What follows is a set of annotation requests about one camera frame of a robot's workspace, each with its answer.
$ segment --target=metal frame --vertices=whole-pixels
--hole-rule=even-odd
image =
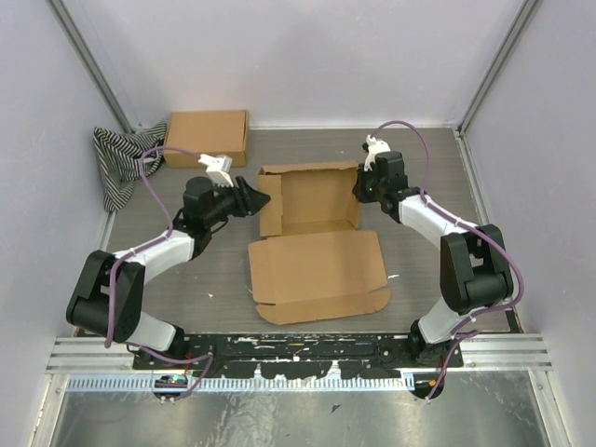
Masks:
[[[132,132],[133,127],[118,102],[118,98],[108,84],[67,8],[61,0],[46,1],[74,46],[79,58],[85,64],[89,76],[104,97],[115,119],[125,132]],[[466,131],[540,3],[541,0],[524,0],[491,67],[477,89],[462,123],[457,129],[454,129],[454,136],[461,151],[472,197],[482,224],[490,221],[491,211],[483,199],[486,195],[482,192],[479,175],[467,143]],[[114,213],[107,217],[100,243],[100,247],[103,249],[107,247],[114,218]],[[552,365],[541,335],[481,334],[474,339],[462,342],[460,349],[465,365],[462,368],[450,368],[449,373],[528,371],[551,445],[571,445],[569,433],[561,415],[560,405],[555,399]],[[101,338],[58,339],[47,366],[46,392],[32,434],[31,445],[41,447],[51,443],[65,392],[75,390],[89,392],[93,389],[97,391],[123,391],[122,386],[127,386],[125,392],[147,391],[147,387],[152,382],[151,378],[157,373],[165,373],[161,371],[136,372],[132,370],[132,361],[133,356],[125,346],[113,345],[109,350],[106,350],[103,347],[103,339]],[[276,392],[312,390],[310,386],[316,386],[317,390],[334,390],[338,387],[348,386],[351,390],[366,389],[368,387],[368,389],[380,391],[399,391],[408,389],[409,374],[435,371],[436,369],[432,368],[401,369],[404,379],[391,383],[387,382],[386,379],[376,382],[341,381],[330,376],[328,381],[323,380],[318,385],[305,384],[307,381],[280,381],[278,379],[264,381],[257,374],[253,379],[244,380],[206,379],[204,384],[197,387],[196,392],[246,391],[247,389],[263,389],[263,386],[268,386],[268,390]]]
[[[112,112],[115,120],[118,122],[118,125],[124,132],[131,133],[133,131],[132,125],[127,119],[127,116],[124,113],[118,98],[114,94],[114,91],[105,78],[100,65],[93,57],[93,54],[91,53],[85,38],[78,30],[78,27],[76,26],[71,14],[68,12],[68,9],[61,0],[46,0],[46,3],[54,13],[56,21],[64,30],[64,34],[73,45],[74,51],[76,51],[79,59],[83,62],[83,65],[85,65],[89,77],[102,95],[106,105],[110,109],[110,112]]]
[[[461,124],[457,127],[457,130],[460,133],[465,134],[469,129],[472,120],[484,102],[484,98],[486,98],[486,95],[488,95],[488,92],[493,86],[496,78],[503,70],[505,63],[513,52],[516,44],[520,40],[523,31],[527,28],[528,24],[530,23],[530,19],[534,16],[535,11],[541,3],[542,0],[524,0],[523,5],[521,5],[517,16],[515,17],[505,36],[505,39],[503,40],[503,43],[501,44],[501,47],[496,52],[496,56],[493,60],[493,63],[491,64],[491,67],[488,69],[488,72],[476,90],[474,99],[468,107]]]
[[[103,346],[101,337],[59,338],[47,365],[47,392],[34,429],[32,447],[49,445],[58,422],[66,392],[147,392],[158,374],[183,370],[135,371],[133,355],[125,345]],[[461,343],[464,366],[449,368],[451,373],[528,371],[552,445],[571,445],[559,412],[549,374],[552,364],[540,334],[481,334]],[[436,373],[436,368],[402,368],[400,379],[342,380],[339,370],[319,380],[267,380],[260,374],[252,379],[205,379],[196,393],[302,391],[379,391],[411,389],[413,373]]]

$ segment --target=small connector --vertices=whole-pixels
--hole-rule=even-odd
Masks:
[[[206,154],[201,154],[198,162],[207,167],[207,175],[217,186],[236,186],[230,177],[230,174],[228,174],[232,167],[232,158],[229,156],[208,156]]]
[[[381,154],[383,152],[391,152],[391,148],[389,147],[389,145],[384,142],[383,140],[377,140],[374,137],[371,137],[370,135],[366,136],[366,142],[364,143],[366,144],[367,149],[367,156],[366,159],[364,160],[364,170],[373,170],[373,167],[371,166],[372,163],[374,163],[374,157],[377,154]]]

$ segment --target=black and white striped fabric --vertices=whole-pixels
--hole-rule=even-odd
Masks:
[[[101,128],[93,130],[93,142],[102,175],[103,207],[106,210],[121,210],[129,202],[134,183],[141,178],[138,160],[147,149],[163,144],[166,128],[163,122],[134,134],[120,134]],[[161,152],[147,157],[145,175],[153,174],[162,160]]]

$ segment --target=open cardboard box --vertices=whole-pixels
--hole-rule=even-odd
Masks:
[[[264,166],[261,236],[249,245],[259,315],[275,324],[376,312],[390,291],[379,240],[357,231],[355,161]]]

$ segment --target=black mounting plate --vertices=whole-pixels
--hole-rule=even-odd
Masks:
[[[400,377],[399,368],[421,368],[411,356],[402,333],[201,333],[186,334],[190,357],[208,352],[213,363],[207,377],[252,378],[260,365],[264,378],[278,374],[287,379],[324,377],[337,360],[343,379]],[[190,370],[199,372],[205,362]],[[461,353],[451,357],[450,367],[463,366]],[[135,370],[180,370],[135,352]]]

